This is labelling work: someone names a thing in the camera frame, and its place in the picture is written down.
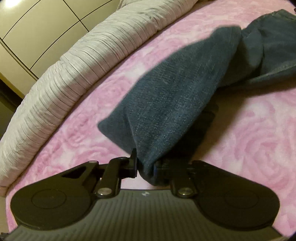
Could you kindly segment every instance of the denim fabric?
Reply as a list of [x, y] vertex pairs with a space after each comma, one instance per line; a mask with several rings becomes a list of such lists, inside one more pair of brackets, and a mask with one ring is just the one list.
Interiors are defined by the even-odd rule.
[[126, 152], [137, 149], [144, 179], [165, 184], [156, 181], [154, 162], [166, 155], [189, 158], [191, 152], [182, 150], [201, 142], [214, 117], [208, 103], [216, 89], [262, 86], [291, 76], [295, 40], [296, 17], [285, 10], [261, 16], [243, 30], [218, 28], [146, 73], [98, 127]]

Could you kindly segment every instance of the screw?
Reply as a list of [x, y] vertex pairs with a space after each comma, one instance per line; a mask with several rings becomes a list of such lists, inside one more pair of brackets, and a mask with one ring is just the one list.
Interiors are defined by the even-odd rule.
[[182, 196], [189, 196], [193, 193], [193, 190], [191, 188], [180, 188], [178, 193]]
[[111, 188], [100, 188], [98, 190], [98, 194], [101, 196], [107, 196], [110, 195], [112, 193], [112, 189]]

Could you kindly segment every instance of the pink bedspread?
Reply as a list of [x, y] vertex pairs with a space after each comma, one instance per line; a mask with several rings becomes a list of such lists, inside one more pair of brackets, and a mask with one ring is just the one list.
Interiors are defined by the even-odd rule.
[[[141, 75], [180, 47], [207, 37], [220, 25], [246, 27], [279, 9], [293, 13], [284, 0], [217, 0], [200, 3], [122, 62], [68, 116], [35, 161], [10, 189], [9, 229], [16, 223], [9, 203], [25, 185], [89, 160], [107, 163], [127, 155], [98, 128]], [[220, 110], [195, 158], [259, 182], [274, 190], [281, 208], [274, 227], [284, 235], [296, 231], [296, 82], [265, 90], [219, 92]], [[137, 177], [124, 188], [152, 188]]]

